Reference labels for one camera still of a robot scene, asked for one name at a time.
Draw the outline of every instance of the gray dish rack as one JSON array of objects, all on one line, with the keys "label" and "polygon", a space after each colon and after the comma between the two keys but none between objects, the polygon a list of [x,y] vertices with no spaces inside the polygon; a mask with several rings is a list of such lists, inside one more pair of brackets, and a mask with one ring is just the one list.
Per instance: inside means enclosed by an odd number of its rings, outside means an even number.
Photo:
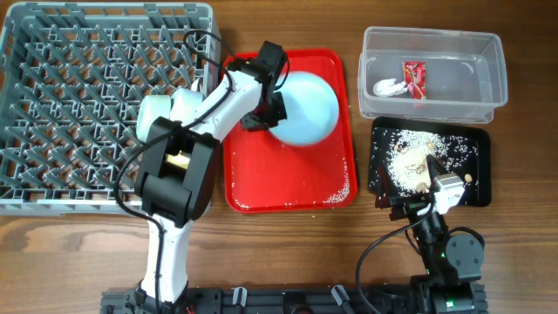
[{"label": "gray dish rack", "polygon": [[[182,43],[219,35],[204,3],[16,3],[0,36],[0,215],[124,214],[112,183],[140,144],[141,100],[218,69]],[[219,61],[209,36],[190,44]],[[122,182],[133,196],[131,167]]]}]

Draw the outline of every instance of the clear plastic bin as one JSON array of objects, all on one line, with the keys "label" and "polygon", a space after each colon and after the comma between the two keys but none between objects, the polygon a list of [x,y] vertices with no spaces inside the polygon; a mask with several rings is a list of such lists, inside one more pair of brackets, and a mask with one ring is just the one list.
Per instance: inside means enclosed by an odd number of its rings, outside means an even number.
[{"label": "clear plastic bin", "polygon": [[[372,91],[381,79],[404,80],[405,61],[425,62],[426,99],[386,98]],[[358,67],[358,101],[365,118],[488,123],[507,103],[506,62],[500,38],[469,31],[370,27]]]}]

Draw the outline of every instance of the wooden surface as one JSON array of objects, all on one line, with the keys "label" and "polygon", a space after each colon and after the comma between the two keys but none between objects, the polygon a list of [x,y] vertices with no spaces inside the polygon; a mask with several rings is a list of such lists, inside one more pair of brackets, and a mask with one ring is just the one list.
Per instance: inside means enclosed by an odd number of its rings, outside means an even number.
[{"label": "wooden surface", "polygon": [[[3,1],[6,9],[11,1]],[[487,240],[482,283],[491,313],[558,310],[558,6],[552,1],[215,1],[236,51],[263,40],[287,49],[328,47],[344,61],[360,189],[343,209],[236,214],[222,180],[194,227],[190,285],[320,286],[355,282],[364,248],[400,226],[366,190],[371,121],[358,114],[357,64],[371,25],[487,31],[500,35],[509,102],[485,126],[493,142],[493,202],[460,208],[450,226]],[[0,313],[98,313],[101,292],[133,287],[146,268],[147,228],[113,216],[0,218]],[[367,283],[405,283],[424,272],[403,236],[370,255]]]}]

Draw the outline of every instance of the wooden table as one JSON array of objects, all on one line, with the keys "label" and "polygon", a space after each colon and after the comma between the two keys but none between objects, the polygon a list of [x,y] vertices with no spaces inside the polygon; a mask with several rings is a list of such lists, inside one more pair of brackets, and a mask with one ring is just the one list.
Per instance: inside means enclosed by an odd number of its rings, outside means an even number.
[{"label": "wooden table", "polygon": [[[3,1],[5,11],[12,1]],[[360,189],[348,208],[239,215],[223,197],[196,223],[192,287],[354,286],[366,246],[402,223],[366,190],[371,121],[358,112],[357,64],[371,25],[500,35],[509,101],[484,126],[493,142],[493,202],[456,209],[450,226],[487,240],[482,283],[492,313],[558,310],[558,5],[551,1],[213,1],[236,51],[263,40],[287,49],[328,47],[344,61]],[[0,313],[98,313],[101,292],[133,287],[146,269],[146,223],[115,216],[0,218]],[[406,283],[423,273],[403,236],[365,262],[367,283]]]}]

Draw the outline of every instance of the cable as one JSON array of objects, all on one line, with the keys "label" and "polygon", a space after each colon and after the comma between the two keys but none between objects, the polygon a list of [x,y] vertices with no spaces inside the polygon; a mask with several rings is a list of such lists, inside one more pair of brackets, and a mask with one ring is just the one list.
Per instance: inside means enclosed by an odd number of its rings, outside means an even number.
[{"label": "cable", "polygon": [[477,231],[475,231],[471,228],[468,228],[468,227],[455,227],[455,228],[449,230],[448,232],[449,232],[449,234],[452,234],[452,233],[457,232],[457,231],[466,232],[469,235],[474,236],[477,239],[477,241],[480,242],[480,246],[483,249],[485,248],[485,238],[483,238],[482,235],[480,235],[480,233],[478,233]]},{"label": "cable", "polygon": [[162,250],[163,250],[163,244],[164,244],[164,235],[165,235],[165,230],[163,229],[163,226],[157,222],[154,218],[152,218],[151,216],[148,215],[144,215],[141,214],[133,209],[130,209],[129,207],[127,207],[124,204],[124,201],[122,200],[122,197],[120,196],[120,182],[122,181],[122,177],[124,176],[124,173],[126,172],[126,170],[130,167],[130,165],[136,160],[138,159],[138,157],[140,156],[140,154],[144,153],[147,149],[153,147],[155,144],[159,143],[162,140],[165,140],[169,137],[178,135],[180,133],[184,133],[186,132],[188,129],[190,129],[193,126],[196,126],[198,124],[200,124],[201,122],[203,122],[203,120],[210,115],[215,109],[217,109],[217,107],[219,107],[226,99],[227,97],[230,95],[230,93],[233,91],[233,78],[231,77],[230,73],[228,72],[228,70],[226,68],[223,67],[223,65],[213,61],[212,59],[204,56],[201,52],[195,50],[195,48],[193,48],[191,45],[189,45],[187,43],[187,39],[190,35],[194,34],[194,33],[204,33],[209,35],[212,38],[215,38],[217,41],[223,43],[223,45],[225,45],[225,47],[227,47],[229,49],[230,52],[232,52],[232,50],[230,50],[230,47],[228,46],[228,44],[226,44],[221,38],[218,38],[216,35],[204,31],[204,30],[190,30],[187,31],[186,34],[184,35],[184,45],[191,51],[193,52],[198,58],[201,58],[203,60],[205,60],[206,62],[208,62],[211,65],[217,66],[219,69],[221,69],[224,73],[225,76],[228,79],[229,85],[228,85],[228,89],[225,92],[225,94],[223,95],[223,97],[221,97],[221,99],[219,99],[219,101],[217,101],[215,103],[215,105],[213,105],[211,108],[209,108],[209,110],[207,110],[205,113],[203,113],[200,117],[196,118],[192,123],[177,128],[175,130],[173,130],[172,132],[163,134],[153,140],[150,140],[149,142],[147,142],[144,146],[142,146],[140,149],[136,150],[132,156],[130,156],[130,158],[124,163],[124,166],[122,166],[122,168],[120,169],[118,175],[116,176],[116,179],[114,181],[114,187],[112,189],[113,193],[114,193],[114,199],[115,201],[120,205],[120,207],[127,212],[130,215],[145,219],[149,222],[151,222],[152,224],[154,224],[157,227],[157,230],[159,231],[159,248],[157,250],[157,262],[155,265],[155,309],[156,312],[159,314],[160,313],[160,300],[159,300],[159,294],[160,294],[160,265],[161,265],[161,258],[162,258]]},{"label": "cable", "polygon": [[279,89],[281,89],[281,87],[283,85],[285,85],[285,82],[287,81],[287,78],[289,77],[289,72],[290,72],[290,59],[289,57],[287,57],[287,72],[285,73],[285,78],[282,80],[282,83],[280,85],[277,85],[275,90],[279,91]]},{"label": "cable", "polygon": [[376,314],[382,314],[380,313],[378,310],[376,310],[376,308],[368,301],[368,299],[366,298],[366,296],[364,295],[363,292],[363,286],[360,283],[360,268],[363,265],[363,261],[364,259],[368,256],[368,254],[374,249],[376,248],[380,243],[382,243],[383,241],[391,238],[392,236],[396,236],[402,232],[405,232],[408,229],[412,229],[415,228],[416,226],[418,226],[419,224],[421,224],[426,218],[428,218],[428,216],[432,213],[432,211],[434,210],[434,203],[430,204],[430,207],[428,208],[428,211],[426,212],[426,214],[420,218],[420,220],[418,220],[417,222],[414,222],[412,224],[409,224],[407,226],[404,226],[402,228],[399,228],[397,230],[393,230],[392,232],[390,232],[387,235],[384,235],[382,237],[380,237],[379,239],[377,239],[373,244],[371,244],[364,252],[363,254],[360,256],[360,259],[358,260],[357,263],[357,290],[358,290],[358,295],[360,295],[360,297],[363,299],[364,304],[366,304],[366,306],[372,310],[372,312],[376,313]]},{"label": "cable", "polygon": [[411,244],[412,249],[415,250],[415,252],[417,252],[417,254],[420,255],[420,251],[419,248],[417,248],[417,246],[415,245],[415,242],[412,241],[411,237],[409,236],[409,230],[405,230],[405,237],[407,238],[407,241],[409,241],[409,244]]}]

